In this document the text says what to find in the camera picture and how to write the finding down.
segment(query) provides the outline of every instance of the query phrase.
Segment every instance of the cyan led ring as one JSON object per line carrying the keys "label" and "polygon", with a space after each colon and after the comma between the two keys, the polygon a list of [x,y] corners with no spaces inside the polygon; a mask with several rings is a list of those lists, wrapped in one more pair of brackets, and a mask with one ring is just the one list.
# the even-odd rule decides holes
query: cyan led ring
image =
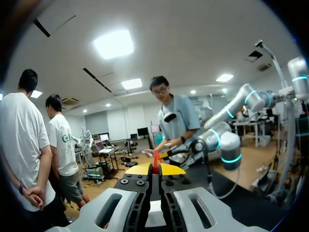
{"label": "cyan led ring", "polygon": [[234,118],[234,116],[231,114],[231,112],[229,110],[226,110],[228,115],[230,115],[231,118]]}
{"label": "cyan led ring", "polygon": [[307,80],[307,77],[306,76],[299,76],[299,77],[295,77],[292,79],[292,81],[298,81],[298,80],[301,80],[301,79],[304,79],[304,80]]}
{"label": "cyan led ring", "polygon": [[272,97],[270,96],[270,94],[269,93],[267,93],[267,92],[265,92],[267,95],[268,95],[268,97],[269,97],[269,103],[268,103],[268,106],[266,106],[267,108],[268,107],[270,107],[270,105],[271,105],[271,100],[272,100]]}
{"label": "cyan led ring", "polygon": [[225,160],[221,157],[221,160],[224,162],[224,163],[235,163],[237,162],[238,160],[241,159],[241,154],[236,158],[236,159],[233,159],[233,160]]}
{"label": "cyan led ring", "polygon": [[256,92],[257,92],[256,90],[253,90],[251,93],[248,94],[248,96],[245,99],[245,104],[247,104],[249,97]]}
{"label": "cyan led ring", "polygon": [[214,135],[217,137],[217,139],[218,139],[218,146],[217,146],[217,147],[220,147],[220,146],[221,146],[221,143],[220,143],[220,136],[218,135],[218,133],[215,132],[213,129],[209,129],[209,131],[211,131],[212,133],[214,133]]}

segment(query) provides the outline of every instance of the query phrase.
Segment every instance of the hand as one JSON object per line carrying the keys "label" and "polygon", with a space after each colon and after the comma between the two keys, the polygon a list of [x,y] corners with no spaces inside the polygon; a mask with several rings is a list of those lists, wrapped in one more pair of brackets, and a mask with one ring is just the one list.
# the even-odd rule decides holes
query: hand
{"label": "hand", "polygon": [[151,153],[151,154],[154,154],[155,153],[155,151],[154,150],[152,150],[152,149],[145,149],[145,150],[143,150],[144,152],[149,152],[149,153]]}
{"label": "hand", "polygon": [[30,195],[28,190],[24,187],[23,188],[23,196],[31,203],[31,205],[39,208],[40,210],[43,210],[44,202],[42,201],[42,199],[38,195],[36,195],[36,194]]}
{"label": "hand", "polygon": [[180,146],[181,144],[183,144],[183,141],[181,138],[178,138],[178,139],[171,139],[168,141],[167,143],[167,147],[169,148],[173,148],[174,146]]}
{"label": "hand", "polygon": [[43,202],[45,202],[45,189],[39,186],[35,186],[29,189],[29,195],[35,194],[39,196]]}
{"label": "hand", "polygon": [[60,179],[60,176],[59,176],[59,173],[57,172],[57,173],[55,173],[55,177],[56,177],[56,179],[57,180],[59,180]]}

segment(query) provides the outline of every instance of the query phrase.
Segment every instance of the glasses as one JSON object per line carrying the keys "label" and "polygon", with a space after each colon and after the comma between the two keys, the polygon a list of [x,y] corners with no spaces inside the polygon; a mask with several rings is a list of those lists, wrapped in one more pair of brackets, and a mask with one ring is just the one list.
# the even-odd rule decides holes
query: glasses
{"label": "glasses", "polygon": [[166,93],[167,88],[161,88],[159,91],[153,91],[153,94],[159,95],[160,93]]}

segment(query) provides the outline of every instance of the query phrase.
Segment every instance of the ceiling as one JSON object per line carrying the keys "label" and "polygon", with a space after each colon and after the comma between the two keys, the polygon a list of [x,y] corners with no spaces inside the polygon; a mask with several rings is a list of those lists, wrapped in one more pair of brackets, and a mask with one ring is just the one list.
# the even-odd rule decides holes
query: ceiling
{"label": "ceiling", "polygon": [[[259,0],[56,0],[38,21],[47,37],[32,24],[14,53],[4,94],[15,91],[21,72],[39,76],[32,99],[38,107],[52,93],[80,101],[68,109],[83,115],[134,103],[154,102],[150,79],[164,75],[173,93],[233,93],[239,85],[275,72],[256,68],[269,63],[265,54],[251,63],[245,58],[263,39],[281,66],[300,55],[293,37]],[[93,41],[112,31],[128,29],[134,44],[130,55],[104,60]],[[111,93],[90,77],[87,68]],[[215,80],[234,75],[225,85]],[[143,87],[124,90],[122,81],[141,78]]]}

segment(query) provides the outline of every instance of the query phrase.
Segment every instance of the young man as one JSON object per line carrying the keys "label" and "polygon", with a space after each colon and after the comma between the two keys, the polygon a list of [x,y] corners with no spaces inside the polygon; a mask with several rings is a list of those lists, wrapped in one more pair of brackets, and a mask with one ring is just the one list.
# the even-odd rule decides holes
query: young man
{"label": "young man", "polygon": [[45,106],[51,119],[48,123],[48,137],[53,153],[52,169],[59,179],[65,198],[81,208],[90,199],[79,182],[71,127],[61,113],[61,98],[57,94],[52,94],[46,99]]}
{"label": "young man", "polygon": [[[180,146],[185,142],[192,141],[199,136],[199,119],[197,112],[185,95],[174,96],[169,91],[169,82],[164,76],[151,79],[150,90],[155,97],[162,102],[159,111],[159,123],[163,134],[163,141],[154,149],[146,149],[150,153],[162,150],[166,147]],[[182,155],[170,158],[170,164],[179,164],[183,161]]]}
{"label": "young man", "polygon": [[36,106],[29,100],[37,74],[24,70],[18,92],[6,95],[0,105],[0,151],[13,191],[39,230],[69,224],[63,203],[48,181],[52,152]]}

